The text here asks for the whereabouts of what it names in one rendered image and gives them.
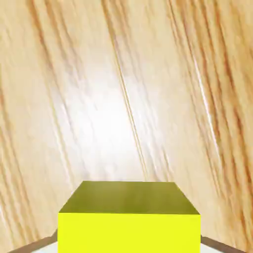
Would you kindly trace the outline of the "small yellow cube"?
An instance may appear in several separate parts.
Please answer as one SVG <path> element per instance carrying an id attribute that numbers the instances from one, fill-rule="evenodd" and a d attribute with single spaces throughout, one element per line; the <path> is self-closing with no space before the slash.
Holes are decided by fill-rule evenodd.
<path id="1" fill-rule="evenodd" d="M 173 182 L 83 181 L 57 240 L 58 253 L 200 253 L 201 216 Z"/>

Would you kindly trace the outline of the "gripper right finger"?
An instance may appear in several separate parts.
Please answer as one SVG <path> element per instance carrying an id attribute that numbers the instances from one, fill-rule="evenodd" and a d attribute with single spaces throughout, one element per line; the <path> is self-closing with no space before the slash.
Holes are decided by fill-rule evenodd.
<path id="1" fill-rule="evenodd" d="M 200 253 L 245 253 L 242 250 L 236 249 L 219 241 L 201 236 Z"/>

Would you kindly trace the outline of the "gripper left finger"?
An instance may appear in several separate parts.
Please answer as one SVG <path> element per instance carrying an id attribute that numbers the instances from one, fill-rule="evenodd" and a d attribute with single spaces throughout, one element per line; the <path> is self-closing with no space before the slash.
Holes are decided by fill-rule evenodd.
<path id="1" fill-rule="evenodd" d="M 57 253 L 57 235 L 53 234 L 8 253 Z"/>

